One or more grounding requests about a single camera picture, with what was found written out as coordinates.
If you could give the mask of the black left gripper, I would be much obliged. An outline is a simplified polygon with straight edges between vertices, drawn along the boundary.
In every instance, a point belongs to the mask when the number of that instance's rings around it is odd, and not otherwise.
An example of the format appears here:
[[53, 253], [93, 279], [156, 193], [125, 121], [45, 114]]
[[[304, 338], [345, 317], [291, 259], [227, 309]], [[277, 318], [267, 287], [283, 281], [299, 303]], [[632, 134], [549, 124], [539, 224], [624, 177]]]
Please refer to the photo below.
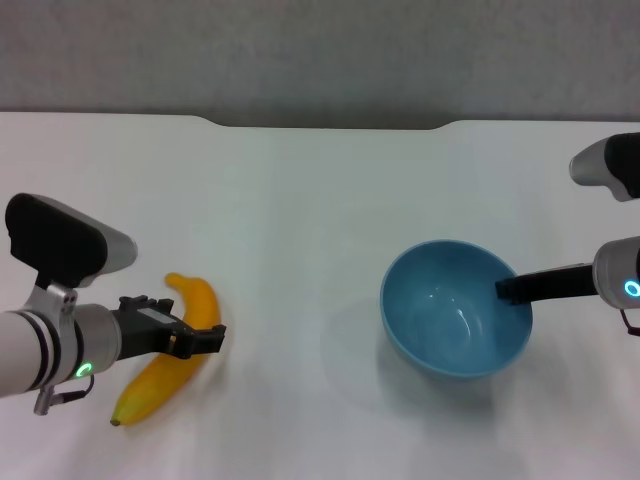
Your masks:
[[194, 355], [218, 353], [226, 335], [226, 326], [219, 324], [209, 329], [196, 330], [186, 326], [180, 329], [180, 319], [171, 315], [173, 300], [153, 299], [145, 295], [123, 296], [118, 310], [112, 310], [121, 334], [119, 360], [146, 355], [168, 353], [179, 359]]

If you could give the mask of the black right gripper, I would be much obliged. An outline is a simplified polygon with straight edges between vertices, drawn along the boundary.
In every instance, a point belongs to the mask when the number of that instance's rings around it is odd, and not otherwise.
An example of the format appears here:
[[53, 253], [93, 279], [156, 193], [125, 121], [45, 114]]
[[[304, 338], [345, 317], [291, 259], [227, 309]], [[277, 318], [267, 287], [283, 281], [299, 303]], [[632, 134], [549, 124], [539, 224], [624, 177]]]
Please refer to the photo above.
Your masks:
[[495, 290], [511, 305], [598, 294], [593, 267], [587, 263], [505, 278], [495, 282]]

